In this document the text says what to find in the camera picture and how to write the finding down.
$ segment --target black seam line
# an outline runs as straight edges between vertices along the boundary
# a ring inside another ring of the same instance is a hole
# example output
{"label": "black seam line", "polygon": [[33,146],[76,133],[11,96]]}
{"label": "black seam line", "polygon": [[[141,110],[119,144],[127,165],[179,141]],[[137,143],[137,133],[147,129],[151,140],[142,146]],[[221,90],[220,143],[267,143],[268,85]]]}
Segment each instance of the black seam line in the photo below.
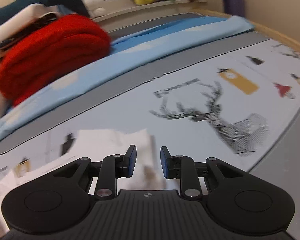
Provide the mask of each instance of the black seam line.
{"label": "black seam line", "polygon": [[[13,150],[13,149],[19,147],[20,145],[26,143],[27,141],[30,141],[30,140],[32,140],[33,138],[36,138],[37,136],[39,136],[39,135],[41,135],[41,134],[43,134],[43,133],[45,133],[45,132],[47,132],[47,131],[50,131],[50,130],[56,128],[57,126],[63,124],[64,122],[67,122],[67,121],[69,121],[70,119],[75,118],[75,117],[77,117],[78,115],[83,114],[83,113],[85,113],[85,112],[87,112],[87,111],[89,111],[89,110],[91,110],[91,109],[93,109],[93,108],[95,108],[95,107],[97,107],[97,106],[99,106],[99,105],[101,105],[101,104],[103,104],[103,103],[105,103],[105,102],[107,102],[107,101],[113,99],[113,98],[116,98],[116,97],[118,97],[118,96],[120,96],[120,95],[122,95],[122,94],[124,94],[124,93],[126,93],[126,92],[129,92],[130,90],[133,90],[133,89],[135,89],[135,88],[137,88],[137,87],[139,87],[139,86],[142,86],[143,84],[149,83],[149,82],[151,82],[151,81],[154,80],[154,79],[161,78],[162,76],[165,76],[165,75],[168,75],[168,74],[177,72],[177,71],[179,71],[179,70],[181,70],[181,69],[185,69],[185,68],[187,68],[187,67],[191,67],[191,66],[193,66],[193,65],[195,65],[195,64],[204,62],[204,61],[206,61],[206,60],[208,60],[208,59],[212,59],[212,58],[215,58],[215,57],[219,57],[219,56],[228,54],[228,53],[230,53],[230,52],[237,51],[237,50],[239,50],[239,49],[244,49],[244,48],[247,48],[247,47],[251,47],[251,46],[253,46],[253,45],[256,45],[256,44],[259,44],[259,43],[262,43],[262,42],[265,42],[265,41],[260,41],[260,42],[257,42],[257,43],[255,43],[255,44],[251,44],[251,45],[248,45],[248,46],[245,46],[245,47],[241,47],[241,48],[238,48],[238,49],[234,49],[234,50],[231,50],[231,51],[228,51],[228,52],[225,52],[225,53],[222,53],[222,54],[213,56],[213,57],[209,57],[209,58],[206,58],[206,59],[204,59],[204,60],[201,60],[201,61],[195,62],[195,63],[193,63],[193,64],[187,65],[187,66],[185,66],[185,67],[183,67],[183,68],[179,68],[179,69],[177,69],[177,70],[174,70],[174,71],[171,71],[171,72],[167,72],[167,73],[165,73],[165,74],[163,74],[163,75],[161,75],[161,76],[159,76],[159,77],[152,78],[152,79],[149,80],[149,81],[143,82],[143,83],[140,84],[140,85],[137,85],[137,86],[135,86],[135,87],[133,87],[133,88],[130,88],[130,89],[128,89],[127,91],[122,92],[122,93],[119,94],[119,95],[116,95],[116,96],[114,96],[114,97],[111,97],[111,98],[109,98],[109,99],[107,99],[107,100],[105,100],[105,101],[103,101],[103,102],[101,102],[101,103],[99,103],[99,104],[97,104],[97,105],[95,105],[95,106],[92,106],[92,107],[88,108],[87,110],[84,110],[83,112],[81,112],[81,113],[79,113],[79,114],[76,114],[76,115],[70,117],[69,119],[67,119],[67,120],[65,120],[65,121],[62,121],[61,123],[58,123],[57,125],[55,125],[55,126],[49,128],[49,129],[47,129],[47,130],[45,130],[45,131],[43,131],[43,132],[37,134],[36,136],[33,136],[33,137],[29,138],[28,140],[26,140],[26,141],[24,141],[24,142],[22,142],[22,143],[20,143],[20,144],[18,144],[18,145],[16,145],[15,147],[11,148],[10,150],[8,150],[8,151],[6,151],[6,152],[4,152],[4,153],[1,153],[0,156],[6,154],[6,153],[8,153],[8,152],[10,152],[11,150]],[[49,113],[50,111],[53,111],[53,110],[56,109],[57,107],[55,107],[55,108],[49,110],[48,112],[45,112],[43,115]],[[30,123],[30,122],[32,122],[32,121],[34,121],[34,120],[36,120],[36,119],[33,119],[33,120],[31,120],[31,121],[25,123],[24,125],[22,125],[21,127],[19,127],[17,130],[19,130],[20,128],[26,126],[28,123]]]}

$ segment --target black robotic gripper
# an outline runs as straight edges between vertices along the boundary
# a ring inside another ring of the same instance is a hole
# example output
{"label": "black robotic gripper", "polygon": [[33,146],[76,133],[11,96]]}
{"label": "black robotic gripper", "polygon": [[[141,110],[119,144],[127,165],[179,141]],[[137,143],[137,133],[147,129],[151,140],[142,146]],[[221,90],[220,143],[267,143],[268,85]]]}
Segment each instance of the black robotic gripper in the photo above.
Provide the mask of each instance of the black robotic gripper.
{"label": "black robotic gripper", "polygon": [[[288,240],[294,202],[283,189],[217,158],[206,163],[161,148],[166,179],[177,190],[120,190],[137,159],[125,155],[91,163],[83,157],[9,192],[2,214],[11,229],[2,239]],[[92,178],[98,177],[94,195]],[[199,177],[209,194],[203,195]]]}

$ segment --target red lamp print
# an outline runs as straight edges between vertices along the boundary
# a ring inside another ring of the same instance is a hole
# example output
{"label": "red lamp print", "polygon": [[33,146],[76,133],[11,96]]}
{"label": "red lamp print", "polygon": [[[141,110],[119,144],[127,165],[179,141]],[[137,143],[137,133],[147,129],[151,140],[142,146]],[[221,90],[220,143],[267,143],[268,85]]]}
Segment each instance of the red lamp print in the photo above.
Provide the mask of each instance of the red lamp print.
{"label": "red lamp print", "polygon": [[291,86],[283,86],[281,84],[278,83],[274,83],[275,87],[279,90],[279,94],[282,98],[287,97],[290,99],[295,99],[296,96],[290,92],[291,90]]}

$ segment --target red blanket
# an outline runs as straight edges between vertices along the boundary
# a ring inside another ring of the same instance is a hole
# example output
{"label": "red blanket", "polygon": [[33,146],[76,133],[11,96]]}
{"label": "red blanket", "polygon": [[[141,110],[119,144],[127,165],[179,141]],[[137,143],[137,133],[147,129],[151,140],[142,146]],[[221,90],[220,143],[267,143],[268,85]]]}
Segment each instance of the red blanket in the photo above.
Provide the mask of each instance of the red blanket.
{"label": "red blanket", "polygon": [[0,65],[0,90],[13,105],[75,69],[107,56],[110,38],[77,14],[37,30],[16,44]]}

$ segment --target deer print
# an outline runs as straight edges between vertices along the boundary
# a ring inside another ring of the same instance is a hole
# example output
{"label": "deer print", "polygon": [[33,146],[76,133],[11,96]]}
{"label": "deer print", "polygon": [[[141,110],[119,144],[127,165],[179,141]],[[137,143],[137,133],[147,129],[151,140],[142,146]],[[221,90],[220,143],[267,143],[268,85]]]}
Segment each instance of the deer print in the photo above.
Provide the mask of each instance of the deer print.
{"label": "deer print", "polygon": [[247,119],[237,122],[228,123],[220,117],[222,110],[221,105],[217,104],[218,99],[222,95],[222,88],[219,82],[215,82],[215,86],[197,83],[208,87],[212,90],[212,95],[201,92],[207,98],[208,112],[203,113],[196,108],[184,108],[182,103],[177,103],[179,113],[167,109],[167,98],[164,98],[160,111],[150,111],[157,117],[168,120],[189,117],[193,122],[207,121],[213,127],[218,136],[234,151],[236,154],[254,152],[256,145],[262,143],[268,132],[266,119],[259,114],[251,114]]}

